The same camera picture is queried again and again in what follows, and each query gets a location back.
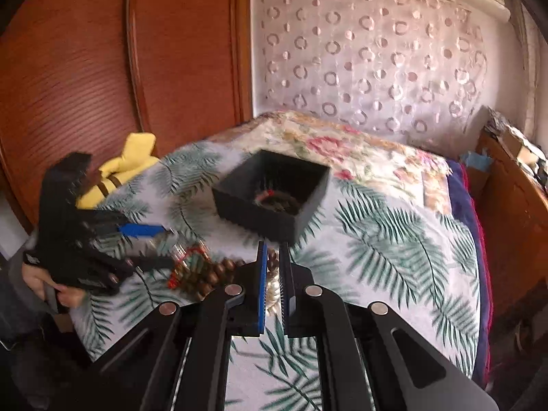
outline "bed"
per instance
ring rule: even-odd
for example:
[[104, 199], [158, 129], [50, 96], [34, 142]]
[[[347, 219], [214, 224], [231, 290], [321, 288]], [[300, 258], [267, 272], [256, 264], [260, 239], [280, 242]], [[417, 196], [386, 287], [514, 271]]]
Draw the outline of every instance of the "bed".
[[[259, 237], [215, 212], [211, 186], [258, 149], [332, 168], [327, 194], [291, 254], [345, 301], [384, 301], [482, 384], [488, 368], [489, 281], [481, 228], [459, 164], [293, 111], [267, 113], [184, 146], [100, 205], [203, 239], [214, 260], [256, 256]], [[118, 257], [131, 241], [111, 239]], [[71, 311], [97, 359], [160, 302], [189, 303], [168, 271], [127, 280], [114, 297]], [[259, 339], [235, 337], [227, 409], [321, 409], [314, 339], [289, 340], [277, 314]]]

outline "metal bolt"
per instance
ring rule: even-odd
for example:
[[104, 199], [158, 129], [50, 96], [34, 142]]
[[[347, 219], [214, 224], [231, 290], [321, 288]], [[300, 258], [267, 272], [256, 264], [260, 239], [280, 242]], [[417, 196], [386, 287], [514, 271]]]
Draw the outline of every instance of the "metal bolt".
[[313, 284], [311, 286], [308, 286], [305, 289], [305, 292], [306, 292], [306, 295], [308, 295], [308, 296], [320, 296], [320, 295], [322, 295], [323, 290], [320, 286], [317, 286], [317, 285]]
[[239, 284], [229, 284], [225, 287], [225, 293], [230, 296], [236, 296], [242, 293], [242, 286]]
[[371, 304], [371, 312], [376, 315], [386, 315], [388, 313], [388, 306], [386, 306], [383, 302], [376, 301]]
[[171, 315], [177, 310], [177, 304], [171, 301], [166, 301], [165, 303], [160, 304], [158, 310], [162, 315]]

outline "brown strap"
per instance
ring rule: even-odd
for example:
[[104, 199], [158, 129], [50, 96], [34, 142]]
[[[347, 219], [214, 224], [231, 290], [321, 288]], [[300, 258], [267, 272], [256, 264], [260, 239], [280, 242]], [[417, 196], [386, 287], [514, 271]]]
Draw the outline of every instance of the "brown strap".
[[118, 178], [114, 175], [110, 175], [108, 178], [107, 178], [109, 181], [111, 181], [113, 184], [114, 184], [114, 187], [118, 188], [119, 186], [122, 185], [122, 183], [118, 180]]
[[103, 184], [102, 182], [99, 182], [97, 186], [101, 190], [101, 193], [103, 194], [103, 196], [106, 198], [109, 195], [109, 191], [106, 189], [105, 184]]

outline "black square container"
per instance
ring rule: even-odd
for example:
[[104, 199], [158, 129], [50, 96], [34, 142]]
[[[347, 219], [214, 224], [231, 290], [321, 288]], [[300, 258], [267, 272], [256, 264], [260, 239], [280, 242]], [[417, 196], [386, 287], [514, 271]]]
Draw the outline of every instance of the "black square container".
[[[293, 245], [320, 205], [329, 167], [261, 150], [213, 187], [217, 213], [262, 237]], [[296, 215], [269, 210], [255, 203], [257, 193], [272, 188], [295, 198]]]

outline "wooden cabinet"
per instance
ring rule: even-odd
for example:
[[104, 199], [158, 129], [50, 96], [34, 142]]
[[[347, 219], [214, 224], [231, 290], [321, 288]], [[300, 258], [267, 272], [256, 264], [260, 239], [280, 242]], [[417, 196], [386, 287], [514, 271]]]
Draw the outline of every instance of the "wooden cabinet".
[[476, 204], [485, 234], [495, 317], [509, 313], [548, 275], [548, 200], [503, 150], [482, 133], [494, 162]]
[[23, 2], [0, 37], [0, 185], [26, 229], [69, 152], [93, 170], [132, 131], [154, 133], [161, 156], [251, 117], [245, 2]]

